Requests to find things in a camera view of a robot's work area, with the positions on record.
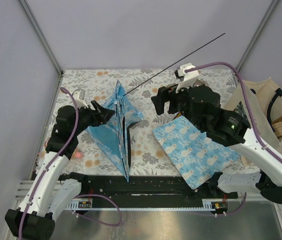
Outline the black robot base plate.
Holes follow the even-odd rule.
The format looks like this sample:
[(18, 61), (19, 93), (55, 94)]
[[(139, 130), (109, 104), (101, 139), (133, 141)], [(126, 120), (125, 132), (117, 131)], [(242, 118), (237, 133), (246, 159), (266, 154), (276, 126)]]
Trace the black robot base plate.
[(179, 196), (183, 199), (222, 202), (223, 199), (237, 200), (238, 194), (223, 193), (220, 190), (210, 190), (209, 184), (204, 183), (197, 189), (191, 189), (185, 180), (180, 176), (131, 176), (127, 181), (119, 175), (84, 175), (71, 172), (62, 174), (58, 178), (59, 183), (74, 179), (81, 182), (81, 194), (91, 195), (89, 199), (100, 198), (117, 205), (114, 199), (131, 198), (133, 196)]

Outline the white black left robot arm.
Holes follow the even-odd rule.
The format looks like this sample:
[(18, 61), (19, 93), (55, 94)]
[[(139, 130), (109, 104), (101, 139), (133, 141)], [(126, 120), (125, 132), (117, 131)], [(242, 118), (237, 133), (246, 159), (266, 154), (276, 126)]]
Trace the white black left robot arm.
[(58, 217), (72, 199), (88, 195), (89, 184), (73, 178), (65, 180), (56, 193), (53, 191), (79, 144), (78, 135), (88, 127), (105, 125), (115, 114), (95, 100), (91, 103), (87, 107), (66, 105), (57, 111), (39, 173), (19, 206), (5, 214), (13, 236), (26, 240), (50, 239)]

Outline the blue snowman pet tent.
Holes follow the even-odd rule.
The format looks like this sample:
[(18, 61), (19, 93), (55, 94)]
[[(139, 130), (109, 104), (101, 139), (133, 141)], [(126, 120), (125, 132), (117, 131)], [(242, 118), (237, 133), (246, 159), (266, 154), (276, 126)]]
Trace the blue snowman pet tent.
[[(97, 146), (107, 156), (107, 158), (111, 160), (124, 177), (121, 137), (122, 127), (120, 124), (121, 105), (126, 104), (126, 106), (133, 112), (131, 127), (144, 119), (141, 111), (132, 105), (127, 96), (123, 96), (125, 93), (124, 87), (119, 81), (117, 81), (113, 94), (103, 104), (104, 108), (114, 110), (115, 114), (105, 125), (97, 127), (90, 126), (86, 129)], [(129, 165), (131, 166), (131, 148), (129, 149)]]

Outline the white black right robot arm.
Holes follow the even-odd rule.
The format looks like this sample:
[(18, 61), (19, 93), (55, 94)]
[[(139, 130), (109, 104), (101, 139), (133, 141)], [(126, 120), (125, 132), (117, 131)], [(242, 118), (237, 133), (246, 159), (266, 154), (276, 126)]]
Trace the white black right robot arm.
[(176, 84), (163, 86), (151, 97), (157, 115), (164, 113), (168, 102), (169, 114), (180, 112), (213, 142), (231, 148), (260, 169), (250, 174), (214, 173), (208, 184), (212, 197), (232, 192), (256, 193), (282, 204), (282, 154), (263, 139), (257, 139), (246, 119), (222, 109), (220, 100), (220, 95), (205, 85), (180, 90)]

